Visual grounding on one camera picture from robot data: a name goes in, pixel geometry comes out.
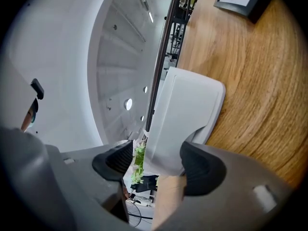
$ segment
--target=wooden table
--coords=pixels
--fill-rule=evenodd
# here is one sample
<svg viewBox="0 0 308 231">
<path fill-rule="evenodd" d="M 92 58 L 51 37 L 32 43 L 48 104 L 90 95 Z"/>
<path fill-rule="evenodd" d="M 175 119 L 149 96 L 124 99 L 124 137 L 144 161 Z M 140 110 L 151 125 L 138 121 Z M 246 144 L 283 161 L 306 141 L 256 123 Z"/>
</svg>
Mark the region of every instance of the wooden table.
<svg viewBox="0 0 308 231">
<path fill-rule="evenodd" d="M 219 80 L 226 98 L 208 145 L 251 156 L 297 186 L 308 163 L 308 47 L 282 0 L 254 25 L 198 0 L 179 68 Z M 158 182 L 153 229 L 180 204 L 185 179 Z"/>
</svg>

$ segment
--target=gray plastic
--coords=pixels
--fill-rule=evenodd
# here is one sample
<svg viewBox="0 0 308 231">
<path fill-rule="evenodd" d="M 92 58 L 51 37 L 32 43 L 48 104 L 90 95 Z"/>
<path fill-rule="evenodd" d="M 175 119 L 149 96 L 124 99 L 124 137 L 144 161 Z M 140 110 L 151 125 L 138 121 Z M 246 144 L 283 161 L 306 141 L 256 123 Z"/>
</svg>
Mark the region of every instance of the gray plastic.
<svg viewBox="0 0 308 231">
<path fill-rule="evenodd" d="M 185 196 L 176 212 L 158 230 L 257 230 L 282 207 L 291 188 L 252 158 L 193 144 L 222 160 L 224 181 L 203 196 Z M 92 158 L 106 145 L 60 154 L 54 146 L 20 130 L 0 130 L 0 157 L 13 189 L 24 204 L 54 230 L 135 230 L 112 215 L 124 202 L 119 182 L 106 181 L 92 168 Z M 266 185 L 277 205 L 264 211 L 253 189 Z"/>
</svg>

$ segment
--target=black railing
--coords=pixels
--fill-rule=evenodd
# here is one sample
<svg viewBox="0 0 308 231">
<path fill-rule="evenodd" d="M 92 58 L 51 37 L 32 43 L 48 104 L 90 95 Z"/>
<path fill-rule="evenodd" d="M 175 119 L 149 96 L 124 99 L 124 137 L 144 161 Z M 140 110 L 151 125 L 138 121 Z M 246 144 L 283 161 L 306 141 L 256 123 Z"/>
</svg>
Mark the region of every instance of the black railing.
<svg viewBox="0 0 308 231">
<path fill-rule="evenodd" d="M 167 52 L 167 55 L 171 55 L 172 59 L 178 59 L 180 55 L 180 51 L 182 48 L 184 34 L 186 30 L 186 25 L 188 20 L 193 12 L 194 5 L 197 0 L 194 0 L 193 6 L 191 7 L 192 0 L 185 0 L 185 3 L 180 6 L 180 0 L 171 0 L 170 7 L 168 10 L 168 14 L 166 17 L 165 28 L 163 32 L 163 37 L 160 43 L 160 47 L 158 50 L 158 57 L 155 66 L 153 85 L 151 90 L 149 111 L 146 120 L 146 130 L 149 131 L 152 123 L 152 116 L 154 114 L 154 106 L 157 98 L 157 91 L 159 86 L 159 80 L 161 78 L 164 59 L 166 57 L 167 45 L 169 41 L 169 36 L 173 26 L 173 34 L 171 39 L 171 50 Z"/>
</svg>

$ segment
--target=ceiling light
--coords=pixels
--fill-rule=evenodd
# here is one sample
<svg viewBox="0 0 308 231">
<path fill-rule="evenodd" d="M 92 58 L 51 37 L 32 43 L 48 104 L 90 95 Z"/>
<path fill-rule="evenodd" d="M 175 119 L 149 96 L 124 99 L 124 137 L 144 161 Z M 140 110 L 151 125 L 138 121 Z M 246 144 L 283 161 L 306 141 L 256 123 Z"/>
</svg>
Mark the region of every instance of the ceiling light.
<svg viewBox="0 0 308 231">
<path fill-rule="evenodd" d="M 151 21 L 152 21 L 152 23 L 153 23 L 153 18 L 152 18 L 151 12 L 149 12 L 149 16 L 150 16 Z"/>
<path fill-rule="evenodd" d="M 130 110 L 132 105 L 133 105 L 133 100 L 132 100 L 131 98 L 130 98 L 130 99 L 127 99 L 127 100 L 124 102 L 124 107 L 125 107 L 127 110 Z"/>
</svg>

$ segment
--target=white panel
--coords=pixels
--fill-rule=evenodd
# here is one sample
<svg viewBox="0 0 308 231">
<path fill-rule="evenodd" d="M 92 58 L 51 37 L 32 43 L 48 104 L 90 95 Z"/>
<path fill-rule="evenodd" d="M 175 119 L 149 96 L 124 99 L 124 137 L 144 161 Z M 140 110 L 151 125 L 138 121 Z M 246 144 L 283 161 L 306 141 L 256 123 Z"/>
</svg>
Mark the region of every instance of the white panel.
<svg viewBox="0 0 308 231">
<path fill-rule="evenodd" d="M 154 174 L 180 175 L 180 148 L 187 138 L 205 143 L 225 97 L 219 81 L 183 69 L 170 68 L 153 116 L 144 169 Z"/>
<path fill-rule="evenodd" d="M 136 121 L 141 116 L 136 90 L 144 82 L 140 71 L 154 69 L 154 62 L 140 65 L 146 54 L 147 38 L 155 30 L 148 12 L 140 0 L 113 0 L 113 4 L 103 25 L 97 59 L 98 99 L 109 142 L 127 139 L 133 130 L 141 127 Z M 133 106 L 127 111 L 124 101 L 129 98 Z"/>
<path fill-rule="evenodd" d="M 4 52 L 28 83 L 37 78 L 45 89 L 28 131 L 61 151 L 108 142 L 94 106 L 98 95 L 90 96 L 97 89 L 97 57 L 92 76 L 90 55 L 111 1 L 29 0 L 7 34 Z"/>
<path fill-rule="evenodd" d="M 136 99 L 138 103 L 138 117 L 147 117 L 147 111 L 149 107 L 152 82 L 154 76 L 154 67 L 157 59 L 157 52 L 159 49 L 160 39 L 163 32 L 165 20 L 163 17 L 155 17 L 154 24 L 149 28 L 150 33 L 144 49 L 144 54 L 139 62 L 138 80 L 139 85 L 136 87 Z M 147 86 L 148 92 L 144 93 L 143 88 Z M 140 127 L 146 122 L 137 119 Z"/>
</svg>

